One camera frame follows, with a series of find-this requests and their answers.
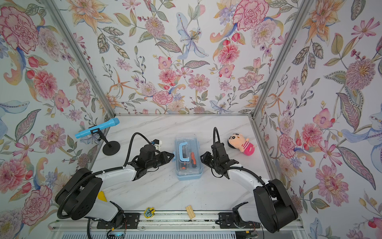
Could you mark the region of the orange handled screwdriver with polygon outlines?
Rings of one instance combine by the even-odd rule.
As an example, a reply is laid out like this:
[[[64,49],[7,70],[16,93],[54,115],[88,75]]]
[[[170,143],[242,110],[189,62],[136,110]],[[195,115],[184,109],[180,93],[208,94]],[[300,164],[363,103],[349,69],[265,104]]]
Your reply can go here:
[[[191,152],[191,165],[192,165],[192,168],[196,168],[197,167],[197,160],[196,160],[194,152]]]

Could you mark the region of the blue plastic tool box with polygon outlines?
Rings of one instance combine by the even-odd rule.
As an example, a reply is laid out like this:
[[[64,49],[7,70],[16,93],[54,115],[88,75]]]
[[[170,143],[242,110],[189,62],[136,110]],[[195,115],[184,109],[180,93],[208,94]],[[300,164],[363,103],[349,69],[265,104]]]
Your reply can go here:
[[[175,138],[176,175],[180,181],[201,178],[203,164],[201,162],[200,145],[195,134],[178,135]],[[197,167],[192,168],[191,152],[195,153]]]

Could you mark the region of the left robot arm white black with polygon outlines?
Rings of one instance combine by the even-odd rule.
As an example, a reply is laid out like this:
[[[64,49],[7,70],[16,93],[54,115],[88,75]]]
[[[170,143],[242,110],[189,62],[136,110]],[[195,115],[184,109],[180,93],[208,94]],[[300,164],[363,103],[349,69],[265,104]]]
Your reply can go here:
[[[119,220],[124,210],[115,202],[99,199],[99,193],[119,183],[136,181],[150,172],[150,169],[158,169],[170,163],[174,157],[173,153],[159,151],[156,146],[147,144],[125,166],[97,172],[81,168],[55,197],[59,206],[57,217],[72,220],[90,218],[107,222]]]

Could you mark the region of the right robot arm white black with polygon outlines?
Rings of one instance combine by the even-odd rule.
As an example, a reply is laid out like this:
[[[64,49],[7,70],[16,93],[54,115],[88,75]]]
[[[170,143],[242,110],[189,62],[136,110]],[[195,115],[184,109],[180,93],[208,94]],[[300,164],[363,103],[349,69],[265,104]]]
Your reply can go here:
[[[221,221],[244,228],[249,223],[260,224],[270,233],[279,231],[298,218],[298,212],[285,186],[278,179],[268,180],[230,159],[224,144],[215,142],[212,152],[201,156],[201,162],[213,172],[233,180],[253,194],[255,203],[243,202]]]

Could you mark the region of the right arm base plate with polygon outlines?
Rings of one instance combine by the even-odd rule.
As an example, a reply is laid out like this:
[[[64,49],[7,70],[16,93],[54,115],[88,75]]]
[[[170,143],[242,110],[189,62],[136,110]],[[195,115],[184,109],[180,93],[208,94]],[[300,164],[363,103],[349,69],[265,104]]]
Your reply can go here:
[[[261,227],[259,223],[242,221],[238,215],[233,212],[219,213],[215,223],[219,225],[221,229],[259,229]]]

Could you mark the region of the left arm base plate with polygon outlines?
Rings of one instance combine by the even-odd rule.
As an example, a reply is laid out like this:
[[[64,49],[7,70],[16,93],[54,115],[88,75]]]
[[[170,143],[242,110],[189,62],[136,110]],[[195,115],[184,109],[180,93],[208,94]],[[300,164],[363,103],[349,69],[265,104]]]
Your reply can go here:
[[[96,226],[97,229],[137,229],[139,223],[139,213],[117,214],[110,222],[100,220]]]

